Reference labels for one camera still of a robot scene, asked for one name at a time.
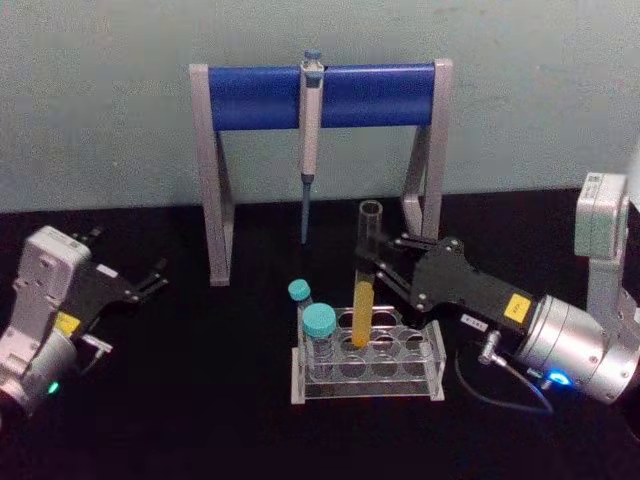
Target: test tube rack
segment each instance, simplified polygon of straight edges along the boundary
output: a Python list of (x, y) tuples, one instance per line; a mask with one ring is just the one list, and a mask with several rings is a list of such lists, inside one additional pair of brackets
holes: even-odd
[[(298, 346), (292, 349), (291, 403), (358, 397), (422, 396), (444, 400), (442, 376), (446, 353), (437, 320), (422, 330), (402, 324), (391, 306), (373, 311), (371, 341), (361, 349), (351, 343), (353, 308), (337, 308), (333, 356), (317, 363), (308, 353), (298, 309)], [(314, 372), (324, 372), (317, 378)]]

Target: blue cylindrical bar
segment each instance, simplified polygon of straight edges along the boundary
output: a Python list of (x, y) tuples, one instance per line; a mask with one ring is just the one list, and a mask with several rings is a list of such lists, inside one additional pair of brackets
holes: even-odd
[[(429, 125), (435, 68), (417, 65), (340, 65), (325, 70), (325, 128)], [(300, 69), (209, 69), (215, 130), (298, 128)]]

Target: black table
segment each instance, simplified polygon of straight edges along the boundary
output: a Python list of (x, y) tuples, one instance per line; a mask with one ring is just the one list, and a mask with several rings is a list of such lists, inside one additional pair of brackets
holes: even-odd
[[(442, 233), (461, 238), (478, 268), (584, 308), (587, 264), (572, 253), (577, 196), (449, 195)], [(385, 228), (399, 233), (398, 201), (383, 204)], [(87, 377), (63, 383), (0, 452), (0, 477), (228, 478), (256, 470), (268, 478), (348, 470), (377, 478), (640, 476), (640, 447), (615, 410), (566, 388), (548, 394), (553, 417), (488, 406), (460, 387), (450, 361), (442, 403), (290, 405), (295, 309), (287, 284), (302, 275), (316, 301), (345, 306), (352, 299), (357, 202), (315, 202), (311, 215), (302, 249), (297, 204), (239, 206), (232, 285), (215, 289), (198, 207), (1, 215), (0, 305), (13, 300), (22, 242), (44, 224), (66, 232), (104, 225), (94, 258), (135, 280), (164, 256), (171, 285), (136, 316), (103, 320), (97, 334), (116, 348)], [(640, 299), (635, 211), (630, 223), (626, 287)], [(453, 323), (442, 321), (445, 342), (454, 338)], [(454, 347), (447, 352), (451, 360)], [(509, 395), (502, 387), (513, 384), (500, 375), (484, 369), (470, 380), (495, 379), (494, 394)]]

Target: test tube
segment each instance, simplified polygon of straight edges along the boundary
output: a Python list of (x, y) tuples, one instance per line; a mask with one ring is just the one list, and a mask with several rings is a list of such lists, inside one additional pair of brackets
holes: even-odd
[[(374, 255), (378, 254), (378, 237), (382, 219), (382, 205), (375, 200), (360, 203), (358, 215), (358, 247)], [(364, 348), (371, 335), (373, 315), (373, 282), (375, 273), (356, 270), (353, 289), (353, 329), (351, 342), (356, 348)]]

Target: gray wall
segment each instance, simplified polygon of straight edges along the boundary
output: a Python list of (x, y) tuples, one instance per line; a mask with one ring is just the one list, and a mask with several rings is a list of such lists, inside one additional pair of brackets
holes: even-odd
[[(640, 2), (0, 3), (0, 210), (199, 200), (187, 65), (456, 64), (446, 190), (579, 185), (640, 130)], [(297, 133), (225, 136), (241, 202), (296, 199)], [(397, 195), (408, 129), (327, 130), (315, 198)]]

